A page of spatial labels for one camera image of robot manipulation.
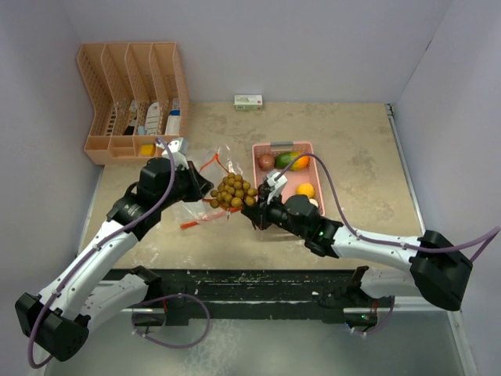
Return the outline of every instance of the white wall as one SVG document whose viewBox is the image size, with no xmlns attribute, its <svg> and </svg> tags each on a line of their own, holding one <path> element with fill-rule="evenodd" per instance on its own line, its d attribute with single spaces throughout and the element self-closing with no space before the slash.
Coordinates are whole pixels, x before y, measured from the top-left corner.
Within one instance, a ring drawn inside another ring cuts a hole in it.
<svg viewBox="0 0 501 376">
<path fill-rule="evenodd" d="M 63 0 L 85 42 L 177 41 L 192 99 L 394 102 L 451 0 Z"/>
<path fill-rule="evenodd" d="M 80 40 L 57 0 L 0 1 L 0 322 L 3 374 L 23 374 L 14 302 L 74 257 L 97 167 L 82 152 L 92 107 Z"/>
<path fill-rule="evenodd" d="M 425 224 L 452 242 L 501 224 L 500 118 L 501 2 L 455 0 L 396 105 Z M 500 246 L 477 260 L 463 301 L 484 376 L 501 368 Z"/>
</svg>

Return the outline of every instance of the beige table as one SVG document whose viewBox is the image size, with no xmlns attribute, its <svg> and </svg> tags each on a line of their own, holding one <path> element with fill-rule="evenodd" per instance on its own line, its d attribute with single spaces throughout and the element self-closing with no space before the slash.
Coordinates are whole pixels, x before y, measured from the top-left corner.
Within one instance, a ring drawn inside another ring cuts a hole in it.
<svg viewBox="0 0 501 376">
<path fill-rule="evenodd" d="M 262 112 L 235 112 L 231 103 L 193 103 L 189 145 L 205 150 L 227 144 L 253 180 L 255 143 L 307 140 L 323 158 L 339 190 L 346 215 L 358 228 L 417 235 L 419 223 L 405 181 L 395 139 L 382 103 L 267 103 Z M 85 244 L 97 232 L 113 202 L 139 177 L 141 165 L 107 165 L 99 183 Z M 319 170 L 326 215 L 338 219 L 332 193 Z M 303 241 L 271 241 L 243 215 L 223 224 L 179 229 L 174 211 L 116 264 L 170 269 L 352 269 L 368 262 L 319 258 Z"/>
</svg>

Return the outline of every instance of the pink basket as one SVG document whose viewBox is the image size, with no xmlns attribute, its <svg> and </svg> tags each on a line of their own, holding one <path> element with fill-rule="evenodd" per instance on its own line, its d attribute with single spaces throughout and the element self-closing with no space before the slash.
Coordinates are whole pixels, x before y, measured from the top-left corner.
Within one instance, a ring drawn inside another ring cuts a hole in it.
<svg viewBox="0 0 501 376">
<path fill-rule="evenodd" d="M 262 154 L 271 154 L 273 157 L 278 156 L 286 151 L 298 151 L 300 153 L 313 153 L 313 146 L 306 141 L 287 141 L 281 143 L 256 143 L 252 146 L 252 162 L 254 166 L 254 186 L 258 187 L 263 178 L 268 173 L 259 168 L 258 158 Z M 299 184 L 311 183 L 315 188 L 315 200 L 319 203 L 320 215 L 324 215 L 325 207 L 323 205 L 322 189 L 320 188 L 319 173 L 316 169 L 316 160 L 310 158 L 310 163 L 307 168 L 300 171 L 288 171 L 285 173 L 287 184 L 282 192 L 282 200 L 285 202 L 287 198 L 296 194 L 296 189 Z"/>
</svg>

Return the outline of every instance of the bunch of round brown fruit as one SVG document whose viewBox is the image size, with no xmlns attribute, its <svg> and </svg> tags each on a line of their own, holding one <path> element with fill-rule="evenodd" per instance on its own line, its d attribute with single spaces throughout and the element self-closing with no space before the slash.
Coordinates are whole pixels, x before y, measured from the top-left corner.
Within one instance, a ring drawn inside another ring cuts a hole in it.
<svg viewBox="0 0 501 376">
<path fill-rule="evenodd" d="M 216 190 L 211 191 L 211 207 L 216 209 L 242 208 L 243 205 L 253 206 L 256 204 L 255 197 L 258 190 L 251 188 L 247 180 L 243 180 L 242 175 L 235 175 L 230 172 L 222 179 Z"/>
</svg>

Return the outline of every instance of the plastic bag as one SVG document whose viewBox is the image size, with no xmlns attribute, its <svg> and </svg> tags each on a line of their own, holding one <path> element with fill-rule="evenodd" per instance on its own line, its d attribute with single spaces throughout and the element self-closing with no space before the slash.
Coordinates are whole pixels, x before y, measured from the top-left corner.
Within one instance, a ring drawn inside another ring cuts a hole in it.
<svg viewBox="0 0 501 376">
<path fill-rule="evenodd" d="M 219 146 L 212 150 L 193 150 L 186 154 L 188 161 L 192 161 L 200 174 L 214 184 L 214 188 L 230 172 L 243 174 L 242 169 L 232 159 L 229 146 Z M 179 202 L 174 205 L 173 212 L 182 229 L 190 228 L 200 223 L 214 222 L 216 219 L 225 218 L 237 209 L 228 211 L 223 208 L 213 209 L 209 205 L 212 197 L 208 194 L 198 202 Z"/>
</svg>

